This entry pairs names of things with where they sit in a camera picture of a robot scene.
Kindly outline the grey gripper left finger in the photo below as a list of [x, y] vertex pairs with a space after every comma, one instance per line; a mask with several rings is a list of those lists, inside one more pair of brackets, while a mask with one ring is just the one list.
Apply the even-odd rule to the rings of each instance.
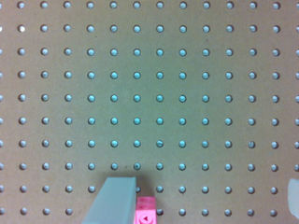
[[81, 224], [134, 224], [134, 177], [108, 177]]

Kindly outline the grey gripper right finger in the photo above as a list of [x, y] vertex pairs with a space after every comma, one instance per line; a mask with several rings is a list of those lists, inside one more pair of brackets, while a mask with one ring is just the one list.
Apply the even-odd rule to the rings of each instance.
[[299, 180], [291, 178], [288, 184], [288, 207], [294, 217], [299, 217]]

